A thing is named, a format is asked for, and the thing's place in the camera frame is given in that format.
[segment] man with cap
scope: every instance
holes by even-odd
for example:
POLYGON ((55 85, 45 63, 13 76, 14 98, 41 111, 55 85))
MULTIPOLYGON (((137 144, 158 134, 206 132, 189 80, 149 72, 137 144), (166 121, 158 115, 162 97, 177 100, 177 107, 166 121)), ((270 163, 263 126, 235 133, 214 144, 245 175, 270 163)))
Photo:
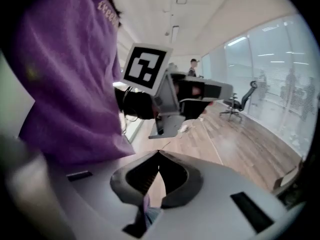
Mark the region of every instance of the man with cap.
POLYGON ((193 58, 190 61, 190 63, 191 63, 191 67, 190 67, 189 72, 188 72, 188 77, 196 77, 197 75, 196 75, 195 68, 198 66, 198 61, 195 58, 193 58))

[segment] purple shirt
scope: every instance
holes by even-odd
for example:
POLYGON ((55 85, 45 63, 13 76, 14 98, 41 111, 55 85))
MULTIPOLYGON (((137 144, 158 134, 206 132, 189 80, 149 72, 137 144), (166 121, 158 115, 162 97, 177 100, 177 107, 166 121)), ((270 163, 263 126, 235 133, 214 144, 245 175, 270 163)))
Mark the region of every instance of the purple shirt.
POLYGON ((37 0, 18 23, 8 59, 35 99, 20 137, 61 164, 134 154, 112 85, 118 23, 107 0, 37 0))

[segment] white ceiling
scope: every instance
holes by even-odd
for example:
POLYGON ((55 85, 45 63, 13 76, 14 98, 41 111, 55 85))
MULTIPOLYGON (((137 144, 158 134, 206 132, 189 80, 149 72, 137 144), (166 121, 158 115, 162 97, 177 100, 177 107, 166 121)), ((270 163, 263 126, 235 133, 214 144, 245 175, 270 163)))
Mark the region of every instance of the white ceiling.
POLYGON ((122 11, 123 26, 118 32, 121 64, 134 42, 173 47, 174 56, 202 56, 254 26, 296 12, 288 0, 114 1, 122 11), (179 26, 173 44, 172 26, 179 26))

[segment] wooden floor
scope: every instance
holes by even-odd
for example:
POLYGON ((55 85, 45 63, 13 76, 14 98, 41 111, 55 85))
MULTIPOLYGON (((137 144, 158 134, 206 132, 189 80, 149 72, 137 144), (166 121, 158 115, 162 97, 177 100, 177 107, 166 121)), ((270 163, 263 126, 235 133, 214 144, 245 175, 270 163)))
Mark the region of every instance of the wooden floor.
MULTIPOLYGON (((133 140, 136 153, 162 149, 234 169, 265 190, 298 165, 300 157, 282 140, 255 121, 242 116, 219 116, 226 107, 215 103, 207 114, 187 123, 190 129, 174 138, 148 139, 154 120, 145 120, 133 140)), ((158 174, 149 191, 152 206, 159 206, 165 186, 158 174)))

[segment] black office chair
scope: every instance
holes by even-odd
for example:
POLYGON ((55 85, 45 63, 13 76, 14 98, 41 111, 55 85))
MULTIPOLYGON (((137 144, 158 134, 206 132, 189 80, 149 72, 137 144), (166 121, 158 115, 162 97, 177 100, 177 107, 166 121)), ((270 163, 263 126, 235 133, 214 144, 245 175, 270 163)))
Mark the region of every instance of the black office chair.
POLYGON ((221 114, 230 114, 228 121, 230 121, 231 115, 235 115, 236 117, 240 118, 240 121, 242 120, 242 117, 239 115, 239 111, 243 111, 245 109, 245 105, 249 97, 252 95, 252 93, 257 89, 257 82, 251 81, 250 82, 250 90, 242 97, 241 103, 237 101, 236 93, 233 94, 233 96, 229 99, 224 99, 223 103, 228 105, 228 109, 225 112, 220 112, 219 116, 221 114))

